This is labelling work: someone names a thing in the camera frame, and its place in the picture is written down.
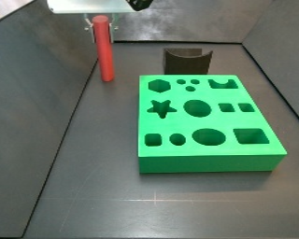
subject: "red cylinder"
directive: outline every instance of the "red cylinder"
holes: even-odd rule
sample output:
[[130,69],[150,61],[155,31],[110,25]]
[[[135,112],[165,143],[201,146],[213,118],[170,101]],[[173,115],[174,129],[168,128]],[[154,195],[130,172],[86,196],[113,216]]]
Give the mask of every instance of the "red cylinder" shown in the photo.
[[105,15],[94,18],[94,29],[102,78],[103,81],[111,81],[115,78],[114,54],[110,39],[110,21]]

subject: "star-shaped hole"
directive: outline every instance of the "star-shaped hole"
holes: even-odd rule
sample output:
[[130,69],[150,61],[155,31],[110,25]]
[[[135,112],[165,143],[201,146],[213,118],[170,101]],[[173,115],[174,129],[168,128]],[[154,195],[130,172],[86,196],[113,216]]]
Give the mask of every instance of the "star-shaped hole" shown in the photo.
[[162,119],[166,118],[168,113],[170,112],[178,112],[173,107],[170,107],[172,101],[165,101],[165,102],[160,102],[160,101],[151,101],[154,107],[151,107],[147,112],[149,113],[158,113],[160,117]]

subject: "gray table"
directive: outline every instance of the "gray table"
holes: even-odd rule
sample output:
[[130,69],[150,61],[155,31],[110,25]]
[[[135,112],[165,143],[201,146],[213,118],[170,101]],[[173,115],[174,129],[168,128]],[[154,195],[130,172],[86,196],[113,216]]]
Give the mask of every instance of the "gray table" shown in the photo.
[[[139,75],[164,48],[214,50],[210,74],[240,76],[289,156],[272,173],[141,175]],[[97,69],[27,238],[299,237],[299,120],[240,45],[117,44],[117,80]]]

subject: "shape sorter block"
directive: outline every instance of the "shape sorter block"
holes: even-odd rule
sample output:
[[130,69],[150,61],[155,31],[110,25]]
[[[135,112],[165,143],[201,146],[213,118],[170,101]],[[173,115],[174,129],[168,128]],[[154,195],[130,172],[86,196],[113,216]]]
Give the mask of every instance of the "shape sorter block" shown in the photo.
[[287,154],[237,76],[141,76],[141,173],[272,171]]

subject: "rectangular hole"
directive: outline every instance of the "rectangular hole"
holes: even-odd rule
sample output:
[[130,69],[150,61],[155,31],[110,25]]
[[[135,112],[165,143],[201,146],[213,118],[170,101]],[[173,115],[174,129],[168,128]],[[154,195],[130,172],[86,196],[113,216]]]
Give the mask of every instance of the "rectangular hole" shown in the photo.
[[218,104],[222,112],[234,112],[234,106],[229,103]]
[[234,129],[237,141],[242,145],[269,144],[271,140],[262,129]]
[[241,104],[238,104],[238,106],[244,112],[254,112],[254,107],[252,104],[241,103]]
[[162,136],[161,134],[147,134],[145,136],[145,144],[149,147],[157,147],[162,145]]

